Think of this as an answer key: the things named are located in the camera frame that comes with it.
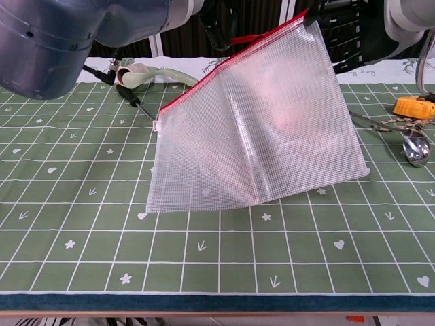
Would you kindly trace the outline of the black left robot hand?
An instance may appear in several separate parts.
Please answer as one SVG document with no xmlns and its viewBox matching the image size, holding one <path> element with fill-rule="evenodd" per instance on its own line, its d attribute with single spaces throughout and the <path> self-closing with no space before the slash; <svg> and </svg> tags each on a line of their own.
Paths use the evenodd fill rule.
<svg viewBox="0 0 435 326">
<path fill-rule="evenodd" d="M 230 17 L 230 22 L 224 31 L 218 20 L 219 2 L 220 1 L 214 0 L 204 1 L 197 16 L 199 17 L 211 46 L 215 50 L 223 52 L 232 46 L 232 38 L 235 37 L 237 33 L 239 1 L 222 1 Z"/>
</svg>

